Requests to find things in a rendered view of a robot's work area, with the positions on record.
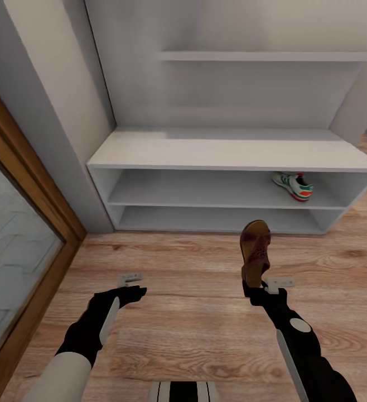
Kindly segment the sandal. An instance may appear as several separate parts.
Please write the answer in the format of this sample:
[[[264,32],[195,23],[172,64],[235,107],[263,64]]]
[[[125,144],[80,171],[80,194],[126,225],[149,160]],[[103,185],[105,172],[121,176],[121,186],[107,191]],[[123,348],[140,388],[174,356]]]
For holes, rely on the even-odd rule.
[[[262,275],[271,268],[267,249],[271,244],[271,232],[263,220],[248,223],[240,236],[244,259],[242,279],[250,288],[262,287]]]

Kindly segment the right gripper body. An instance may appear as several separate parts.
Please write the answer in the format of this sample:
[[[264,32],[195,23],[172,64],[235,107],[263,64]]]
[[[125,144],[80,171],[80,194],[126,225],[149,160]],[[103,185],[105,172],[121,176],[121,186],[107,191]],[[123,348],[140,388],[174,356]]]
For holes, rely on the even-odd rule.
[[[286,305],[287,290],[285,288],[279,289],[279,294],[269,294],[263,287],[249,288],[250,289],[250,302],[253,306],[263,306],[269,315],[269,311],[273,305],[283,304]]]

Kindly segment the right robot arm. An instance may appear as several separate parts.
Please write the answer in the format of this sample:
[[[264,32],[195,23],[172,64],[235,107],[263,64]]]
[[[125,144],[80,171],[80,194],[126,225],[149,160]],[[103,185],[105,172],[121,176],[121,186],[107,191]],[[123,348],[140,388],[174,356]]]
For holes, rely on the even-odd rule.
[[[263,306],[277,329],[277,342],[301,402],[357,402],[351,386],[321,356],[321,346],[312,327],[287,306],[292,277],[267,277],[261,288],[250,288],[243,280],[246,298]]]

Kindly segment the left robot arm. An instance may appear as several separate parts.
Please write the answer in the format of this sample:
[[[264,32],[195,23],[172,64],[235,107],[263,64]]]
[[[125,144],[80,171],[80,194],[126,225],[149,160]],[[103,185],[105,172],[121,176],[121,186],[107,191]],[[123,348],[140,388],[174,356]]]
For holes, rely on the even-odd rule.
[[[97,352],[119,308],[146,294],[147,287],[128,287],[127,283],[138,280],[143,280],[141,272],[119,275],[118,289],[94,293],[88,310],[69,327],[64,343],[21,402],[81,402]]]

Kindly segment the gym shoe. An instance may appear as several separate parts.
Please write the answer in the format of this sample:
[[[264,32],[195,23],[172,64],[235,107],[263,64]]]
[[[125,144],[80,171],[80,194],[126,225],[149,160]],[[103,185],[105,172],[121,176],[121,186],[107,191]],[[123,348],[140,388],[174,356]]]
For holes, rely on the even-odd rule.
[[[300,201],[308,201],[314,184],[308,184],[303,174],[288,175],[280,171],[271,173],[271,178],[277,185],[286,188],[290,194]]]

